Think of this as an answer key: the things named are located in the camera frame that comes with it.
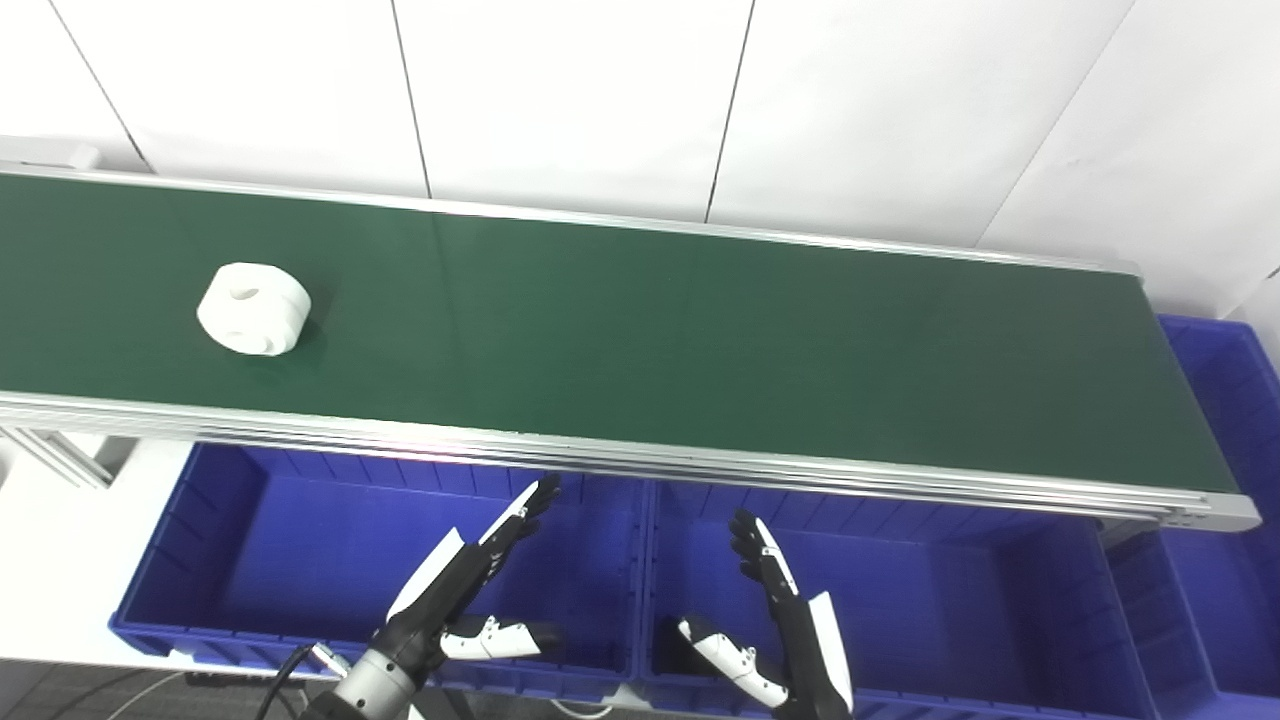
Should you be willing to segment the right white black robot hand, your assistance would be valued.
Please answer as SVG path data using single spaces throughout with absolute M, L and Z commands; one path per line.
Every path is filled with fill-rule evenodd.
M 740 644 L 698 615 L 681 616 L 678 634 L 774 719 L 851 719 L 852 676 L 831 594 L 803 597 L 785 552 L 754 512 L 736 509 L 728 528 L 739 570 L 764 591 L 783 665 L 769 665 L 755 647 Z

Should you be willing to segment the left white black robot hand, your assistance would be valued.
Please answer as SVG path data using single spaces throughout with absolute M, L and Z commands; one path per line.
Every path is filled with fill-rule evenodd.
M 453 528 L 426 556 L 392 603 L 385 624 L 369 648 L 422 688 L 445 661 L 522 659 L 561 646 L 559 628 L 547 623 L 471 616 L 467 607 L 500 571 L 522 539 L 532 536 L 561 492 L 561 478 L 548 474 L 527 486 L 476 542 Z

